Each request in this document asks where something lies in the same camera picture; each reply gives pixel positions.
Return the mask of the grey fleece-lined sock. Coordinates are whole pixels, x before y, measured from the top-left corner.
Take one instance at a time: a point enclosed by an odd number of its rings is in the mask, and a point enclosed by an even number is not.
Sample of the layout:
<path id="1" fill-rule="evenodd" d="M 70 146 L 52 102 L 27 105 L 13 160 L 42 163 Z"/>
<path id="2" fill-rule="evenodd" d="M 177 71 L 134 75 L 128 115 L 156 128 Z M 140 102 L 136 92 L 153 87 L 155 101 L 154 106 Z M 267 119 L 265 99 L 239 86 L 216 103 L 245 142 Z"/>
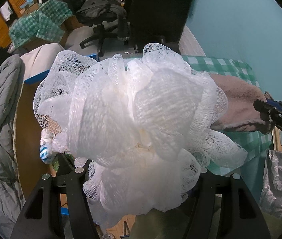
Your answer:
<path id="1" fill-rule="evenodd" d="M 210 76 L 228 99 L 228 109 L 211 125 L 211 128 L 226 132 L 259 131 L 258 127 L 265 122 L 261 120 L 260 113 L 254 109 L 253 103 L 256 99 L 266 101 L 260 88 L 230 75 L 211 74 Z"/>

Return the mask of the white mesh bath loofah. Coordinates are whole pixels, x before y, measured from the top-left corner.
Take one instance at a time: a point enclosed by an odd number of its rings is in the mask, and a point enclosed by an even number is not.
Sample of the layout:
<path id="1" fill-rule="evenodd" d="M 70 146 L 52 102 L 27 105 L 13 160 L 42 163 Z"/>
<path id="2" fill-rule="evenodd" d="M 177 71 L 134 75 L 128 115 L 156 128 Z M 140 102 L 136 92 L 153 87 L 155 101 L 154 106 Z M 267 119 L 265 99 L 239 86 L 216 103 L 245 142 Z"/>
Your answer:
<path id="1" fill-rule="evenodd" d="M 51 148 L 89 160 L 83 191 L 95 223 L 177 208 L 202 167 L 241 166 L 247 151 L 211 126 L 224 91 L 181 55 L 150 43 L 140 58 L 97 62 L 63 50 L 33 101 Z"/>

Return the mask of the green checkered tablecloth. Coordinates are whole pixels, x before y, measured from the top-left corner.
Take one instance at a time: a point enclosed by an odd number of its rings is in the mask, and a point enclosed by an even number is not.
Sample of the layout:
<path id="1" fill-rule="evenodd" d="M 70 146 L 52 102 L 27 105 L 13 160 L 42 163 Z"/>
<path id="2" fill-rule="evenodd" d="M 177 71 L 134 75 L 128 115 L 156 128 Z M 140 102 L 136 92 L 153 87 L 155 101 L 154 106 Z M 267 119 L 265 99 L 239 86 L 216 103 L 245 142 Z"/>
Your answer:
<path id="1" fill-rule="evenodd" d="M 250 161 L 268 152 L 271 134 L 263 134 L 268 124 L 260 122 L 260 113 L 253 108 L 256 99 L 265 100 L 253 69 L 247 63 L 234 59 L 203 56 L 183 56 L 191 68 L 210 73 L 215 83 L 225 92 L 228 110 L 212 125 L 247 151 L 244 161 Z"/>

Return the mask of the silver plastic bag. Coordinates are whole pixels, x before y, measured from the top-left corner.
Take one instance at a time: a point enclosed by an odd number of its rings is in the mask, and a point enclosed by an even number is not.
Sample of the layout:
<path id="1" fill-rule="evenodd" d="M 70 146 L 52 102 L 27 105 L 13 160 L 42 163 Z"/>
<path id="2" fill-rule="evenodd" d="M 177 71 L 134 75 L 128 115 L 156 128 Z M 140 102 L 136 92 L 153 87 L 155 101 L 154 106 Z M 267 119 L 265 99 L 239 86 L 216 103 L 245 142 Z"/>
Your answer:
<path id="1" fill-rule="evenodd" d="M 270 150 L 265 158 L 260 209 L 282 219 L 282 152 Z"/>

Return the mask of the large black cabinet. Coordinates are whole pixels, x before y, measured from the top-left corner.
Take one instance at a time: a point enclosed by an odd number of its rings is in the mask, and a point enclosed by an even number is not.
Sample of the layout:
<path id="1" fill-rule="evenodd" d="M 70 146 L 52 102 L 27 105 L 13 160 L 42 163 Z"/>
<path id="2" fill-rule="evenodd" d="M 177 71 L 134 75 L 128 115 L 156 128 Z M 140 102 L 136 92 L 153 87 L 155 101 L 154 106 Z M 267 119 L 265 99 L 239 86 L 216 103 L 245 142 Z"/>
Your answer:
<path id="1" fill-rule="evenodd" d="M 180 53 L 179 41 L 193 0 L 125 0 L 131 40 L 137 53 L 159 43 Z"/>

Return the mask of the black office chair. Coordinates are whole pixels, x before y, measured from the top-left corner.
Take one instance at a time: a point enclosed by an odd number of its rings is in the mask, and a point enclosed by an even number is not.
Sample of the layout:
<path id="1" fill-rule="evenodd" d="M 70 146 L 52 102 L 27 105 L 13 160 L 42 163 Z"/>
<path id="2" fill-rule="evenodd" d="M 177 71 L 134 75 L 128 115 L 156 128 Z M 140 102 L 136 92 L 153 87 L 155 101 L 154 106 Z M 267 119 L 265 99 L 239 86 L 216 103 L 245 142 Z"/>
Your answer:
<path id="1" fill-rule="evenodd" d="M 91 41 L 98 41 L 97 55 L 104 56 L 102 50 L 106 38 L 118 39 L 128 44 L 130 31 L 126 10 L 116 0 L 87 0 L 75 14 L 79 23 L 93 27 L 94 35 L 80 42 L 84 49 Z"/>

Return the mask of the blue striped white sock ball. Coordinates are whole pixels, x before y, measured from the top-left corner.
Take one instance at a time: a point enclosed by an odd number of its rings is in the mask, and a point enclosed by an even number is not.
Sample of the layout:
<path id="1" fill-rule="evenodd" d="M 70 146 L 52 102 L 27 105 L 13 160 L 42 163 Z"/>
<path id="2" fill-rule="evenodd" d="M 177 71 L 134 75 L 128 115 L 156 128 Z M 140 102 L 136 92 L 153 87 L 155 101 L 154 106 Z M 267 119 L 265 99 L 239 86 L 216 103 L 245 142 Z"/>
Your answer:
<path id="1" fill-rule="evenodd" d="M 43 129 L 40 139 L 40 159 L 45 164 L 51 164 L 56 157 L 56 153 L 52 150 L 52 141 L 53 138 Z"/>

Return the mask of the beige mattress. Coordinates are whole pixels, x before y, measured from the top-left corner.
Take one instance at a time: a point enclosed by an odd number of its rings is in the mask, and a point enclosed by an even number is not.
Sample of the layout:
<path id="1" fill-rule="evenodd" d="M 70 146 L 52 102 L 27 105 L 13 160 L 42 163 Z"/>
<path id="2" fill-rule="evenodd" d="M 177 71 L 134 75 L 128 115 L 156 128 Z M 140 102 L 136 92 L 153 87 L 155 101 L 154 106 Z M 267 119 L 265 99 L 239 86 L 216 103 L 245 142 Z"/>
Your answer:
<path id="1" fill-rule="evenodd" d="M 24 81 L 49 70 L 57 56 L 64 48 L 57 43 L 45 44 L 21 56 L 25 65 Z"/>

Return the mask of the cardboard box with blue rim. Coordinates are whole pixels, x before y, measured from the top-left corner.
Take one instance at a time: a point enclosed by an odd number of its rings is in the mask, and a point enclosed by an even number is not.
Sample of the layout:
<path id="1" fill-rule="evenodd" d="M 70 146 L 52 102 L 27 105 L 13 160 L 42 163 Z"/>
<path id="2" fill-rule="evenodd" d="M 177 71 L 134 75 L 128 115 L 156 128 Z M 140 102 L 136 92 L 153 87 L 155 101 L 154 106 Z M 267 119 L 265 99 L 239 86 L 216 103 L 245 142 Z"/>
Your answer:
<path id="1" fill-rule="evenodd" d="M 96 63 L 92 57 L 63 50 L 49 70 L 25 79 L 15 115 L 15 153 L 25 198 L 49 171 L 39 155 L 42 130 L 52 137 L 52 149 L 77 155 L 67 135 L 72 93 L 77 76 Z"/>

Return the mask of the green checkered cloth on box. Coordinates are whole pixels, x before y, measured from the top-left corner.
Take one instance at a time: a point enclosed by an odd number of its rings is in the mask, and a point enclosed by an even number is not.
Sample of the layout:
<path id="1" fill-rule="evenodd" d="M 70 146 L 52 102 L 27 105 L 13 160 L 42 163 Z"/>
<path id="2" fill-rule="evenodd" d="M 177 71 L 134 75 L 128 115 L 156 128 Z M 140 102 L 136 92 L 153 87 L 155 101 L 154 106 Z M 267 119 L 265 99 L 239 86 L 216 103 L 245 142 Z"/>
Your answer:
<path id="1" fill-rule="evenodd" d="M 52 43 L 61 41 L 65 31 L 62 23 L 72 17 L 72 11 L 67 3 L 59 0 L 48 0 L 27 16 L 16 20 L 9 28 L 12 44 L 18 48 L 34 38 L 40 38 Z"/>

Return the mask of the grey quilted comforter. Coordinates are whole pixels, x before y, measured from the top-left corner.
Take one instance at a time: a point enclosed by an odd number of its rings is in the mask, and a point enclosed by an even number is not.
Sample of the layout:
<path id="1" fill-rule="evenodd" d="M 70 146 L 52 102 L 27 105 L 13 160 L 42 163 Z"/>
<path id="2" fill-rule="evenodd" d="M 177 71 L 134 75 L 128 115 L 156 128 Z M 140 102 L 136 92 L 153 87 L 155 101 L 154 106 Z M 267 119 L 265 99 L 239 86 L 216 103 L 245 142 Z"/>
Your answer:
<path id="1" fill-rule="evenodd" d="M 0 66 L 0 213 L 15 222 L 25 204 L 14 152 L 14 119 L 25 65 L 12 55 Z"/>

